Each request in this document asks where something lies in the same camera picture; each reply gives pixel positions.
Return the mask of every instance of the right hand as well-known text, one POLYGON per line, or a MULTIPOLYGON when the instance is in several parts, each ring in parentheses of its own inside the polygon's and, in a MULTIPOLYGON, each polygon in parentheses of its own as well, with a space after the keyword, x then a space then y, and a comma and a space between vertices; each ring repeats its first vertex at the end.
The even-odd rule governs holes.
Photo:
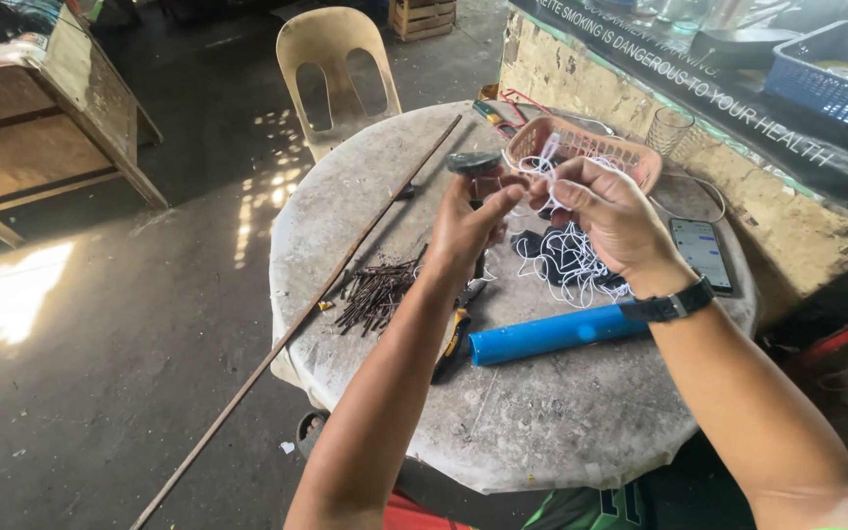
POLYGON ((673 294, 695 283, 697 276, 630 176, 578 157, 555 168, 555 179, 550 190, 544 179, 531 185, 530 206, 540 209, 550 191, 571 208, 552 212, 552 224, 577 223, 597 257, 624 276, 638 298, 673 294))

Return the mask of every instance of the blue plastic crate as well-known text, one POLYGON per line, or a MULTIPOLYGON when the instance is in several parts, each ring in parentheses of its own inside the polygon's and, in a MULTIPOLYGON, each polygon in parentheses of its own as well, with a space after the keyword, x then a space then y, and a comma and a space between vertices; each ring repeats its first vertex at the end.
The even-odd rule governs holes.
POLYGON ((848 21, 832 23, 775 46, 773 54, 774 65, 764 91, 848 126, 848 81, 811 64, 821 60, 848 62, 848 21))

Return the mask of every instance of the metal rod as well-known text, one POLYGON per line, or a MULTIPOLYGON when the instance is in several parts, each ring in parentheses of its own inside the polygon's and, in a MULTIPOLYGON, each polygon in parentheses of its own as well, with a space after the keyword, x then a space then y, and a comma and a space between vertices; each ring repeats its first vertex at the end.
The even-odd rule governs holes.
MULTIPOLYGON (((421 159, 418 161, 418 164, 415 165, 414 169, 412 169, 410 173, 408 173, 408 175, 404 178, 404 182, 398 185, 397 189, 404 189, 405 186, 411 184, 411 181, 414 180, 418 172, 421 171, 421 168, 424 167, 424 164, 426 164, 427 161, 430 160, 430 157, 432 157, 434 152, 436 152, 437 149, 441 146, 441 144, 444 143, 444 140, 451 135, 453 128, 457 127, 457 124, 460 123, 460 120, 462 118, 462 114, 457 114, 457 117, 454 118, 453 122, 451 122, 450 125, 447 127, 447 130, 444 131, 444 134, 440 135, 440 138, 438 138, 437 141, 433 143, 428 152, 425 153, 423 157, 421 157, 421 159)), ((300 316, 297 317, 297 319, 293 320, 293 324, 290 325, 287 332, 282 337, 280 337, 280 340, 277 341, 277 344, 273 346, 273 349, 270 350, 270 353, 268 353, 266 357, 264 357, 264 360, 261 361, 257 369, 253 371, 251 377, 248 378, 247 382, 244 383, 244 385, 241 387, 238 393, 235 394, 235 397, 231 399, 228 405, 224 407, 224 410, 222 410, 221 413, 218 415, 218 419, 215 420, 215 422, 210 427, 208 427, 208 431, 205 433, 201 440, 198 440, 198 444, 196 444, 195 448, 192 449, 188 456, 185 457, 185 461, 182 462, 181 465, 179 465, 178 469, 175 470, 175 473, 166 482, 162 489, 159 490, 159 493, 157 493, 156 497, 149 502, 149 505, 146 507, 146 509, 143 510, 141 514, 139 514, 139 517, 135 520, 135 523, 130 526, 130 530, 139 530, 139 528, 141 528, 143 524, 146 524, 146 521, 148 520, 149 516, 152 515, 154 511, 156 511, 156 508, 159 507, 159 503, 161 503, 162 500, 166 498, 166 495, 169 494, 172 487, 175 486, 175 483, 177 483, 179 479, 182 478, 182 475, 185 474, 186 470, 188 469, 188 466, 190 466, 195 461, 195 458, 198 457, 198 454, 203 449, 205 449, 205 446, 208 444, 208 441, 211 440, 211 437, 215 436, 215 433, 218 432, 218 429, 221 428, 221 426, 224 424, 224 421, 227 420, 228 415, 230 415, 234 411, 234 409, 238 407, 238 403, 240 403, 241 399, 248 393, 251 387, 253 387, 253 384, 257 382, 257 379, 259 379, 260 376, 264 373, 266 368, 270 365, 270 362, 272 362, 273 359, 280 354, 280 351, 287 346, 287 343, 290 342, 290 339, 292 339, 293 336, 296 335, 298 331, 300 331, 300 327, 316 309, 316 306, 319 301, 322 300, 322 297, 325 296, 326 293, 329 292, 329 289, 333 286, 333 284, 336 283, 336 278, 338 278, 339 274, 341 274, 342 271, 346 269, 348 261, 351 260, 353 256, 355 256, 356 252, 358 252, 359 246, 361 246, 363 241, 365 241, 366 238, 371 234, 371 231, 375 229, 375 226, 380 221, 382 221, 384 214, 387 213, 388 209, 391 208, 391 205, 395 203, 396 197, 396 195, 392 195, 388 199, 388 202, 384 204, 384 206, 378 211, 377 214, 375 214, 375 217, 371 220, 369 225, 366 226, 364 230, 362 230, 362 233, 359 234, 359 237, 355 240, 355 243, 353 243, 351 247, 348 247, 348 250, 346 251, 346 256, 342 258, 342 261, 339 261, 339 264, 336 265, 336 269, 333 270, 333 273, 329 276, 329 279, 326 280, 326 283, 323 284, 321 288, 319 288, 319 291, 317 291, 316 296, 313 297, 313 300, 311 300, 309 304, 306 305, 306 307, 303 307, 303 310, 300 312, 300 316)))

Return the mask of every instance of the round table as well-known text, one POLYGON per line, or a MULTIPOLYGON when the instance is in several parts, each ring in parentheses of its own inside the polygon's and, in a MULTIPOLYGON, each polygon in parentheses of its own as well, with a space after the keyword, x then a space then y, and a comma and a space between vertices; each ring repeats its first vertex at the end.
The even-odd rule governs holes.
MULTIPOLYGON (((444 157, 506 145, 470 102, 429 106, 368 127, 306 175, 273 226, 269 274, 275 339, 385 203, 389 187, 399 184, 457 114, 463 120, 414 181, 418 195, 394 204, 349 267, 412 259, 429 240, 450 178, 444 157)), ((664 176, 652 195, 668 210, 694 219, 711 219, 718 211, 688 178, 664 176)), ((535 215, 514 223, 523 224, 516 230, 545 229, 535 215)), ((754 280, 727 221, 716 228, 736 287, 722 305, 751 336, 754 280)), ((499 279, 471 304, 470 331, 576 310, 554 300, 545 281, 518 277, 522 262, 508 245, 491 249, 486 267, 499 279)), ((338 301, 338 296, 328 299, 338 301)), ((595 306, 609 302, 599 296, 595 306)), ((376 341, 375 334, 361 338, 357 328, 338 334, 333 322, 343 306, 340 302, 314 317, 271 366, 329 409, 376 341)), ((644 334, 485 368, 463 363, 449 382, 430 388, 407 454, 483 493, 619 488, 669 463, 696 429, 656 344, 644 334)))

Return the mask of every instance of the chair backrest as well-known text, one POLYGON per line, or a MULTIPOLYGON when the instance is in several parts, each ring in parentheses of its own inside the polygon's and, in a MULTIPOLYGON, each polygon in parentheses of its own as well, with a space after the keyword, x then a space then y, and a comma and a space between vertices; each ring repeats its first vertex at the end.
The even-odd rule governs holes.
POLYGON ((280 62, 280 70, 287 81, 303 134, 316 161, 362 129, 401 114, 388 56, 384 54, 382 35, 375 23, 359 10, 351 7, 324 7, 290 19, 277 36, 277 61, 280 62), (371 54, 382 76, 388 105, 383 113, 376 116, 366 114, 348 77, 346 55, 356 48, 371 54), (314 131, 303 110, 300 89, 297 87, 297 70, 307 62, 319 66, 326 79, 329 114, 333 122, 333 127, 326 131, 314 131))

